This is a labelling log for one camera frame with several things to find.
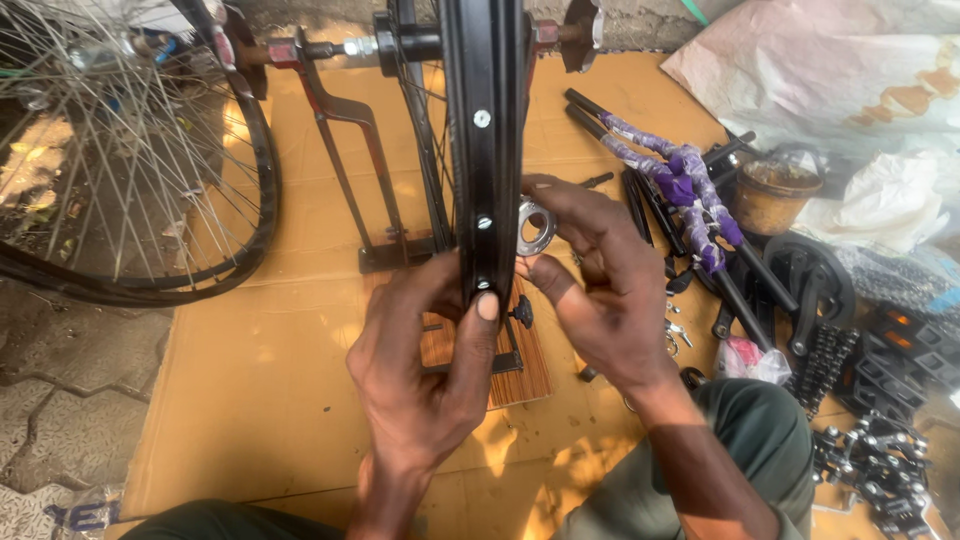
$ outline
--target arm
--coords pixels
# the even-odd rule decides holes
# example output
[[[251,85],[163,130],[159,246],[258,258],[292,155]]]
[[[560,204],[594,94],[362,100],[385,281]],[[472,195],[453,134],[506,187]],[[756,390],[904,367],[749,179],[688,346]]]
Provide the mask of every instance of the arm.
[[[375,289],[363,332],[347,353],[371,432],[348,540],[406,536],[437,467],[487,412],[496,351],[496,295],[460,306],[460,256],[447,252]],[[459,320],[449,374],[420,366],[423,313]]]
[[[776,514],[737,469],[663,347],[663,264],[623,205],[556,178],[524,190],[557,214],[558,235],[583,258],[586,287],[554,258],[519,258],[516,270],[553,304],[577,353],[616,386],[650,442],[689,538],[776,538]]]

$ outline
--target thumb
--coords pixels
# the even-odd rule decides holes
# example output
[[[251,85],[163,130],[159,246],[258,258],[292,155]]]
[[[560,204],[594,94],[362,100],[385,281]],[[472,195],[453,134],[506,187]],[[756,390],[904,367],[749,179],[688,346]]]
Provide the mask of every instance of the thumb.
[[[553,304],[557,317],[564,328],[597,315],[593,302],[573,275],[555,258],[547,254],[517,258],[516,271],[532,283]]]
[[[485,292],[474,299],[457,327],[447,387],[452,397],[467,407],[486,408],[499,314],[496,294]]]

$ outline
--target hand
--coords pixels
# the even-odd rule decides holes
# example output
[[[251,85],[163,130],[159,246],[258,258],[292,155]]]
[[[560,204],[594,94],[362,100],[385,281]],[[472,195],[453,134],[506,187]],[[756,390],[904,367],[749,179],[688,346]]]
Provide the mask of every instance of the hand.
[[[549,255],[516,259],[516,271],[553,304],[580,357],[624,396],[679,380],[663,341],[663,261],[627,208],[548,175],[524,176],[523,192],[557,216],[557,235],[583,258],[586,290]]]
[[[498,301],[487,292],[464,310],[459,283],[460,256],[448,252],[396,272],[371,296],[363,332],[347,353],[371,432],[348,538],[402,536],[434,471],[483,421]],[[422,372],[426,311],[459,320],[449,374]]]

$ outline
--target green pants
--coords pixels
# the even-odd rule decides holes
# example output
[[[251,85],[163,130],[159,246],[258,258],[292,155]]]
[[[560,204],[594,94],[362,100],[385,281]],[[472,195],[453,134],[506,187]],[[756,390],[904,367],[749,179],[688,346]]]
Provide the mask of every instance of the green pants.
[[[693,393],[717,438],[764,501],[790,524],[782,537],[810,536],[813,441],[804,412],[782,388],[719,380]],[[555,540],[683,538],[649,441],[643,439],[564,518]],[[148,519],[124,540],[294,540],[343,538],[305,518],[224,501],[194,501]]]

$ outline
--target orange reflector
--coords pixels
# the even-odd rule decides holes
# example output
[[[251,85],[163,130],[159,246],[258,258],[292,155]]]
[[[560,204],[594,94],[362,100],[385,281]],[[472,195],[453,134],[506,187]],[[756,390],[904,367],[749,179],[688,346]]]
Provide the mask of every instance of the orange reflector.
[[[899,313],[898,311],[894,311],[891,309],[887,311],[887,316],[902,325],[910,324],[910,319],[907,319],[902,313]]]
[[[910,342],[907,341],[906,339],[903,339],[902,337],[900,337],[899,335],[897,335],[897,333],[896,333],[895,331],[888,330],[884,335],[887,337],[887,339],[889,339],[890,341],[893,341],[894,343],[900,345],[900,346],[903,347],[904,349],[910,349],[911,347],[913,347],[913,343],[910,343]]]

